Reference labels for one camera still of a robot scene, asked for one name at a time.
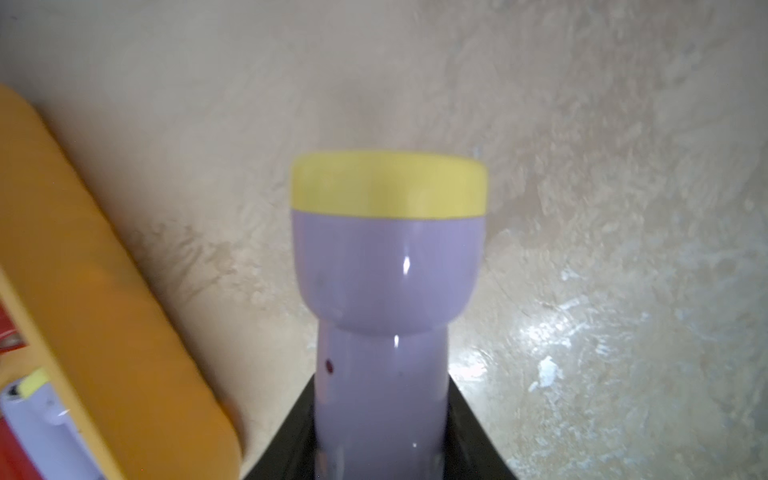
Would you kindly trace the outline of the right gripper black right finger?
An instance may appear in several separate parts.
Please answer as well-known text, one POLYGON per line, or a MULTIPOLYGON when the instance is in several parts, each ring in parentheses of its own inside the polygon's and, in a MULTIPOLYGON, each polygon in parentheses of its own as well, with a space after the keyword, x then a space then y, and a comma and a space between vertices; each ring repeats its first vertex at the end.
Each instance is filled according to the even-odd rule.
POLYGON ((445 480, 517 480, 453 378, 449 378, 444 442, 445 480))

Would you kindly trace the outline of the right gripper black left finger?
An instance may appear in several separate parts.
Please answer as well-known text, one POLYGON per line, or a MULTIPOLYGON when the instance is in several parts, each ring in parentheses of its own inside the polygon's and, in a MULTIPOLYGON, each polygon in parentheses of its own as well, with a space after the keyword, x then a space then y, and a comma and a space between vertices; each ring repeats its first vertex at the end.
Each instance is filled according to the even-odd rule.
POLYGON ((315 479, 314 376, 311 376, 245 480, 315 479))

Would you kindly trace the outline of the yellow plastic storage tray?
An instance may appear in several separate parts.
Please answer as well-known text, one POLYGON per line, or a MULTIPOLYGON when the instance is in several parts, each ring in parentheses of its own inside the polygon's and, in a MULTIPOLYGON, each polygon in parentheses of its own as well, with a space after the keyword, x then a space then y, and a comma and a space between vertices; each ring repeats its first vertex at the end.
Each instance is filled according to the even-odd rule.
POLYGON ((236 431, 41 117, 1 91, 1 302, 109 479, 235 479, 236 431))

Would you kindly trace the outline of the purple flashlight yellow rim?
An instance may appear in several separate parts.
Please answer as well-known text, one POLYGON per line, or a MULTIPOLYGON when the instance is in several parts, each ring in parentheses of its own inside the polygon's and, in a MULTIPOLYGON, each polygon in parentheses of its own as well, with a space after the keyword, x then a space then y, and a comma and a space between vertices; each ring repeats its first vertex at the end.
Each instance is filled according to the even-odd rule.
POLYGON ((104 477, 43 369, 2 390, 1 418, 42 479, 104 477))

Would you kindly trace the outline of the red flashlight white logo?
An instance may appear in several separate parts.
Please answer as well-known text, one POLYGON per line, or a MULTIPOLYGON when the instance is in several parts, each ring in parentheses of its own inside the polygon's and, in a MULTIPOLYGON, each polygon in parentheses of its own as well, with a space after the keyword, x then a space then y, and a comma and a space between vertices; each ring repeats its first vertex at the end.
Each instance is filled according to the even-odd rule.
POLYGON ((3 306, 0 307, 0 353, 24 348, 26 343, 3 306))

